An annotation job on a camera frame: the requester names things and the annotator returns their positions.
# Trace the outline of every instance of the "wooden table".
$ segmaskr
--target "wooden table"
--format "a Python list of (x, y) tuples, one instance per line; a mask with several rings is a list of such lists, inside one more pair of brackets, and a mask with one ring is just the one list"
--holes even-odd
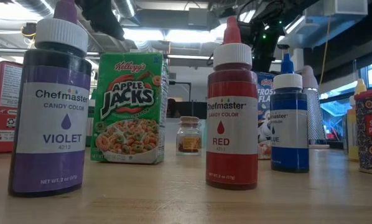
[(372, 175), (342, 151), (311, 150), (309, 174), (271, 171), (245, 192), (205, 185), (204, 157), (166, 145), (156, 166), (91, 162), (81, 190), (47, 198), (8, 196), (10, 155), (0, 154), (0, 223), (370, 223)]

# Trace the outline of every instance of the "purple nozzle tip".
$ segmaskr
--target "purple nozzle tip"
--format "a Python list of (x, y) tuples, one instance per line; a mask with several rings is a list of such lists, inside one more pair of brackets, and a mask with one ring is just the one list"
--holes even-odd
[(74, 0), (60, 0), (56, 3), (53, 18), (77, 24), (77, 9)]

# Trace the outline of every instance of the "cork lid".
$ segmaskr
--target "cork lid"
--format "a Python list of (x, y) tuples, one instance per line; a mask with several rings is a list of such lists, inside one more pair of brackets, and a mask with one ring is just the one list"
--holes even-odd
[(181, 124), (198, 124), (198, 122), (200, 122), (200, 119), (198, 117), (192, 117), (192, 116), (181, 116), (180, 117)]

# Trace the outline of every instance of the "frosted flakes box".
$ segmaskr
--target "frosted flakes box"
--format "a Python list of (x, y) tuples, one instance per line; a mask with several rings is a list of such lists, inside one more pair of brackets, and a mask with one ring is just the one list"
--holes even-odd
[(271, 158), (271, 95), (274, 75), (255, 72), (258, 76), (258, 159)]
[(164, 159), (166, 74), (159, 53), (101, 56), (91, 160), (156, 164)]

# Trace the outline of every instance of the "blue bottle cap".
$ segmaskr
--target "blue bottle cap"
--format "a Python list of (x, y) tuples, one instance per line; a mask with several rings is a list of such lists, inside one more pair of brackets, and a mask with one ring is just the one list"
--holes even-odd
[(290, 54), (284, 54), (284, 59), (281, 62), (281, 73), (282, 74), (291, 74), (294, 72), (294, 64), (291, 61)]

